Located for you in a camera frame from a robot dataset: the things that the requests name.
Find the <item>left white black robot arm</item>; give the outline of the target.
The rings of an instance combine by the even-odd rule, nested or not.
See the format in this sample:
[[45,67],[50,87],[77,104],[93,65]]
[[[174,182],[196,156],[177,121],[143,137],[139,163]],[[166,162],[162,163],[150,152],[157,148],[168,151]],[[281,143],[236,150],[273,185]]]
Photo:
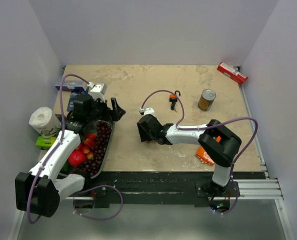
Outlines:
[[86,138],[96,131],[96,124],[108,124],[113,128],[126,113],[116,100],[106,101],[93,98],[90,94],[80,94],[73,102],[73,110],[63,115],[64,128],[54,144],[29,172],[20,172],[15,178],[16,208],[38,216],[52,217],[59,203],[73,194],[87,196],[92,191],[91,179],[97,174],[85,177],[69,173],[58,179],[58,175],[69,156]]

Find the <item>orange black padlock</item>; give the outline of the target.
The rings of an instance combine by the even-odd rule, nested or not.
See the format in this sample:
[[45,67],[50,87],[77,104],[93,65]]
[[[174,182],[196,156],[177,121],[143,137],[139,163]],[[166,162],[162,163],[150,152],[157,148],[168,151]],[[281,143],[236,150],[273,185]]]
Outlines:
[[169,101],[171,103],[176,103],[178,101],[178,97],[181,96],[181,92],[179,90],[176,90],[174,93],[171,93],[169,95]]

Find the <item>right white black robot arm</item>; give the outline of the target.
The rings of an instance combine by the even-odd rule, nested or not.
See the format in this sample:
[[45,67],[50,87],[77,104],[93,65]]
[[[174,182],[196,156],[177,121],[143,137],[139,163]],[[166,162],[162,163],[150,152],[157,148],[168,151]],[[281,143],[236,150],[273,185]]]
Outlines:
[[142,142],[160,145],[189,144],[201,146],[215,162],[211,191],[221,197],[229,191],[231,169],[242,140],[224,124],[212,119],[198,126],[162,125],[155,116],[147,114],[136,123]]

